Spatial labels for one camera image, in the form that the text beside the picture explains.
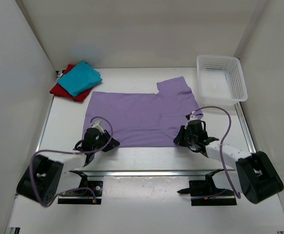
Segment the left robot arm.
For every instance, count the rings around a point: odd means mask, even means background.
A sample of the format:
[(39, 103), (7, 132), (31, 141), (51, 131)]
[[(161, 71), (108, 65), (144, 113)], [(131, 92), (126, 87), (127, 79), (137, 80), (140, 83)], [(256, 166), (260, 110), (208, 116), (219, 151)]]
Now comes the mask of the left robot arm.
[(66, 157), (50, 159), (41, 154), (53, 153), (54, 150), (41, 150), (35, 154), (30, 159), (16, 192), (40, 203), (43, 207), (49, 207), (58, 195), (66, 192), (83, 195), (88, 191), (95, 195), (93, 189), (88, 188), (87, 176), (78, 172), (77, 168), (89, 165), (96, 152), (108, 152), (118, 146), (120, 142), (107, 130), (88, 128), (84, 138), (76, 143), (74, 151), (65, 153)]

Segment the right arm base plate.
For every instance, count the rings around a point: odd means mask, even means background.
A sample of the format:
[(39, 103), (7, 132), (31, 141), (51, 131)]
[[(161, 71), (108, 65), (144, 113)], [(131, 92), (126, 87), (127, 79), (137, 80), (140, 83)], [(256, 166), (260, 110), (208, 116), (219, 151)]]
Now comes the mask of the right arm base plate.
[(237, 202), (233, 191), (217, 188), (212, 180), (223, 171), (223, 169), (212, 171), (205, 175), (204, 180), (190, 180), (189, 187), (177, 193), (189, 194), (191, 206), (235, 206)]

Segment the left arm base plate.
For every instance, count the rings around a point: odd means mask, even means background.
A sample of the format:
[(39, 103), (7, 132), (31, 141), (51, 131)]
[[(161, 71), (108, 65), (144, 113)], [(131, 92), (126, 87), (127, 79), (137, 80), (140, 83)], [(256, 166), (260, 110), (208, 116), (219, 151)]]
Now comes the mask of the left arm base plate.
[(80, 190), (59, 195), (57, 198), (58, 204), (69, 205), (100, 205), (102, 202), (103, 181), (88, 180), (87, 187), (89, 190)]

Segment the red t shirt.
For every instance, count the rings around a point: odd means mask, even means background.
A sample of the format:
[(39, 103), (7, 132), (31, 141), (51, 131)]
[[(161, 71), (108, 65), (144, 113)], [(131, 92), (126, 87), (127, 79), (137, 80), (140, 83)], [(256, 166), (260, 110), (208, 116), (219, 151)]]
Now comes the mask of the red t shirt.
[[(67, 74), (69, 71), (71, 71), (73, 68), (75, 67), (75, 65), (73, 64), (68, 64), (67, 68), (65, 69), (65, 71), (62, 73), (62, 76)], [(83, 102), (85, 100), (85, 98), (89, 95), (89, 93), (91, 92), (92, 88), (84, 91), (83, 93), (79, 94), (76, 97), (71, 96), (64, 88), (62, 88), (58, 83), (56, 83), (56, 85), (50, 90), (50, 94), (53, 94), (56, 97), (62, 97), (62, 98), (68, 98), (71, 99), (75, 102)]]

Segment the purple t shirt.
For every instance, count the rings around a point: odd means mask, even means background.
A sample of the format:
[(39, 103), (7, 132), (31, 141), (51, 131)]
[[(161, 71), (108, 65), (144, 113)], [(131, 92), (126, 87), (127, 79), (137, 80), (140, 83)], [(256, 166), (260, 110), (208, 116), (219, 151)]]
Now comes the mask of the purple t shirt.
[(184, 77), (157, 83), (158, 93), (126, 94), (93, 91), (83, 125), (86, 131), (94, 117), (103, 117), (106, 130), (124, 147), (174, 147), (173, 140), (186, 115), (199, 109)]

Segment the teal t shirt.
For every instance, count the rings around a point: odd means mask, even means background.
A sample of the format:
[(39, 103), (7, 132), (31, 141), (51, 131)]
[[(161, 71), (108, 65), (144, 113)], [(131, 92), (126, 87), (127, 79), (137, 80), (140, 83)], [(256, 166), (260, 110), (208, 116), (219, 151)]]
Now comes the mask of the teal t shirt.
[(71, 96), (76, 97), (102, 81), (98, 71), (81, 61), (71, 71), (63, 75), (57, 83)]

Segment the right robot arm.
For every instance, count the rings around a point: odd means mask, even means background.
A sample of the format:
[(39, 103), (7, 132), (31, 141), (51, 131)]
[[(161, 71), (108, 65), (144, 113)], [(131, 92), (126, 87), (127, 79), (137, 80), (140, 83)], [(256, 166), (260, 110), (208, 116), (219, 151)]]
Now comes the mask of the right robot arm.
[(219, 139), (208, 136), (204, 121), (196, 119), (182, 125), (173, 142), (222, 163), (223, 169), (207, 176), (205, 190), (210, 195), (228, 189), (257, 204), (284, 189), (265, 152), (251, 153), (220, 143)]

